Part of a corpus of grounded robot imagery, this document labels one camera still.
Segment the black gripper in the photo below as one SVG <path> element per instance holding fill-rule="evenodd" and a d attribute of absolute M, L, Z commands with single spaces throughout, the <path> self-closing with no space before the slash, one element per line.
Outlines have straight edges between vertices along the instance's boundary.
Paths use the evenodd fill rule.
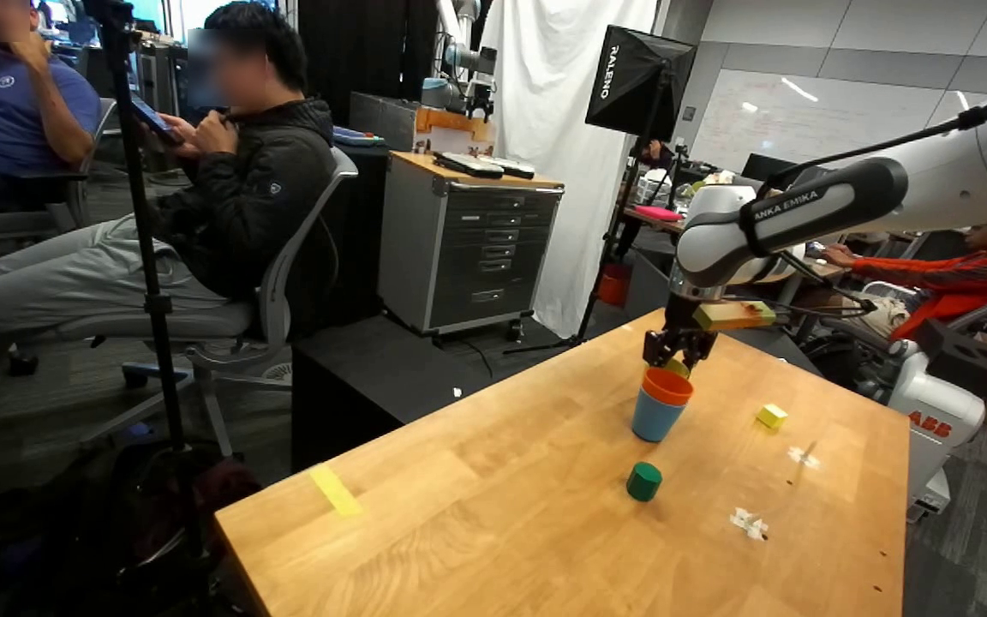
<path fill-rule="evenodd" d="M 662 331 L 643 334 L 643 362 L 666 367 L 672 359 L 672 349 L 682 349 L 686 372 L 696 369 L 700 359 L 713 349 L 713 331 L 696 321 L 700 299 L 672 291 L 666 302 L 666 324 Z"/>

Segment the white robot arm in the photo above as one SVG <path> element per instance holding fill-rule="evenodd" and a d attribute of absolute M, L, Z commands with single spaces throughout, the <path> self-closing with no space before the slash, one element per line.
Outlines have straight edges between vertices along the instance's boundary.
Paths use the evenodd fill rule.
<path fill-rule="evenodd" d="M 987 223 L 987 102 L 916 132 L 792 164 L 756 189 L 706 186 L 675 233 L 666 321 L 641 357 L 696 367 L 713 331 L 694 317 L 747 259 L 832 233 L 952 229 Z"/>

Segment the white ABB robot base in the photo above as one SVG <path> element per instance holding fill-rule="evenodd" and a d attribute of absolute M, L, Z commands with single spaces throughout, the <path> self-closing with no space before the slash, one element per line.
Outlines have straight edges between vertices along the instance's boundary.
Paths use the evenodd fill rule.
<path fill-rule="evenodd" d="M 899 378 L 889 403 L 912 422 L 909 495 L 924 510 L 946 510 L 952 499 L 946 459 L 980 431 L 987 403 L 975 389 L 935 378 L 916 339 L 899 339 L 890 357 Z"/>

